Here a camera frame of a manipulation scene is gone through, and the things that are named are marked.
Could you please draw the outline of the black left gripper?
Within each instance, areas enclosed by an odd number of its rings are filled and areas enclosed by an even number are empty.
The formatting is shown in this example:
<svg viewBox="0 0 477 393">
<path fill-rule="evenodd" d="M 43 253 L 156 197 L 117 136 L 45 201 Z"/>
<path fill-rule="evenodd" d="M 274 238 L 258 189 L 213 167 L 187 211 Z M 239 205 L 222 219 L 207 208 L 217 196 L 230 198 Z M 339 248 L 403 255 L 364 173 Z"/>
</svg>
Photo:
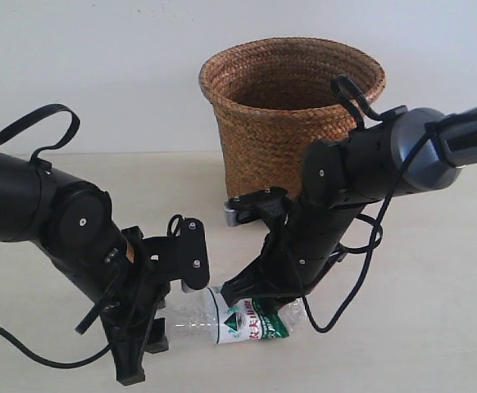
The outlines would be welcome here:
<svg viewBox="0 0 477 393">
<path fill-rule="evenodd" d="M 170 226 L 164 237 L 145 238 L 140 228 L 133 226 L 122 235 L 124 241 L 110 247 L 101 263 L 103 268 L 113 269 L 114 277 L 107 280 L 107 287 L 78 326 L 88 328 L 102 316 L 116 381 L 131 386 L 145 381 L 142 362 L 147 339 L 148 353 L 169 350 L 165 297 L 170 283 L 181 278 L 181 229 Z"/>
</svg>

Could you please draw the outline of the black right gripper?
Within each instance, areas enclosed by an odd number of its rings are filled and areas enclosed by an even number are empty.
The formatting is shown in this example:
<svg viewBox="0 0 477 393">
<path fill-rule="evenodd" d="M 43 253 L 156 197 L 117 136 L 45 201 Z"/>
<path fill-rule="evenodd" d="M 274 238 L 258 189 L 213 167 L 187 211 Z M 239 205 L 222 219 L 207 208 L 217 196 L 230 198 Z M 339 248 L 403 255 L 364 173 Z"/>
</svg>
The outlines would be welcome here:
<svg viewBox="0 0 477 393">
<path fill-rule="evenodd" d="M 260 299 L 265 315 L 302 317 L 301 294 L 309 294 L 336 264 L 342 254 L 338 243 L 345 233 L 340 220 L 300 221 L 287 224 L 281 245 L 256 263 L 226 281 L 220 293 L 227 305 Z"/>
</svg>

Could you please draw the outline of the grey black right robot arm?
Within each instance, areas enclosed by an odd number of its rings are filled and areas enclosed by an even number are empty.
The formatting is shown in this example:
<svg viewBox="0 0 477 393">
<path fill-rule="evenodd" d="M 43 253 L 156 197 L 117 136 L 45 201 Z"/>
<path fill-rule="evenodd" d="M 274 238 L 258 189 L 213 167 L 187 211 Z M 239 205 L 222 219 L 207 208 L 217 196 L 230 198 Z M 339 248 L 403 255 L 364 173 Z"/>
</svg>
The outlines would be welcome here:
<svg viewBox="0 0 477 393">
<path fill-rule="evenodd" d="M 271 312 L 310 293 L 346 255 L 341 239 L 368 205 L 450 187 L 473 164 L 477 106 L 453 115 L 400 106 L 342 141 L 310 143 L 295 197 L 268 187 L 227 202 L 230 225 L 262 220 L 269 232 L 260 255 L 224 283 L 225 303 L 258 299 Z"/>
</svg>

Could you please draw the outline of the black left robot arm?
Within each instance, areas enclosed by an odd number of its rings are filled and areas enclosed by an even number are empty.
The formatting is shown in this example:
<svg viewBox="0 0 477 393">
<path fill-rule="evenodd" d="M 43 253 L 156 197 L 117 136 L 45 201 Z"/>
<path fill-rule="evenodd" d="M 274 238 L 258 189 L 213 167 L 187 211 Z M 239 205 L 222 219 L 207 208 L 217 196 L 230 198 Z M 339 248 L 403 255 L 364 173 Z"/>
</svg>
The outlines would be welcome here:
<svg viewBox="0 0 477 393">
<path fill-rule="evenodd" d="M 157 311 L 171 283 L 162 266 L 176 262 L 179 237 L 178 218 L 162 237 L 119 228 L 108 192 L 38 157 L 0 152 L 0 242 L 33 244 L 91 301 L 76 330 L 101 323 L 123 386 L 144 380 L 145 353 L 169 347 Z"/>
</svg>

